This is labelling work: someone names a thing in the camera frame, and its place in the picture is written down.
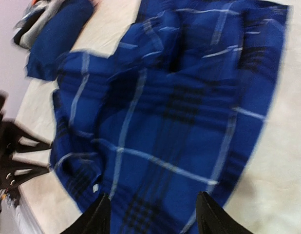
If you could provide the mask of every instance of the blue plaid blanket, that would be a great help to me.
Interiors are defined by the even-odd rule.
[[[142,0],[112,56],[62,55],[50,161],[80,210],[106,193],[113,234],[198,233],[198,192],[224,205],[257,141],[287,11]]]

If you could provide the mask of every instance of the white bed sheet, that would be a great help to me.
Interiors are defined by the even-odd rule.
[[[255,234],[301,234],[301,0],[288,21],[279,83],[269,117],[226,211]],[[108,56],[134,22],[140,0],[102,0],[73,50]],[[33,80],[17,121],[52,140],[54,82]],[[49,152],[19,155],[47,163]],[[28,181],[23,194],[45,234],[58,234],[80,211],[53,172]]]

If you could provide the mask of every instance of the folded blue cloth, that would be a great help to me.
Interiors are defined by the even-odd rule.
[[[28,77],[56,79],[57,57],[70,51],[93,10],[89,0],[65,0],[31,48],[27,63]]]
[[[111,233],[198,233],[200,191],[224,205],[264,123],[287,7],[142,0],[115,54],[59,58],[51,165]]]

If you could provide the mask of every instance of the white wall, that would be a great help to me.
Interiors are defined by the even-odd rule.
[[[0,90],[8,92],[6,117],[16,117],[29,80],[25,79],[27,52],[12,44],[13,27],[30,0],[0,0]]]

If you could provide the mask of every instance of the gray cloth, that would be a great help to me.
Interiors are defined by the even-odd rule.
[[[26,8],[24,12],[24,16],[20,19],[19,22],[17,22],[14,28],[22,28],[32,15],[34,15],[36,12],[40,12],[41,10],[45,10],[49,2],[50,1],[47,0],[40,0],[35,5],[29,4],[29,6]]]

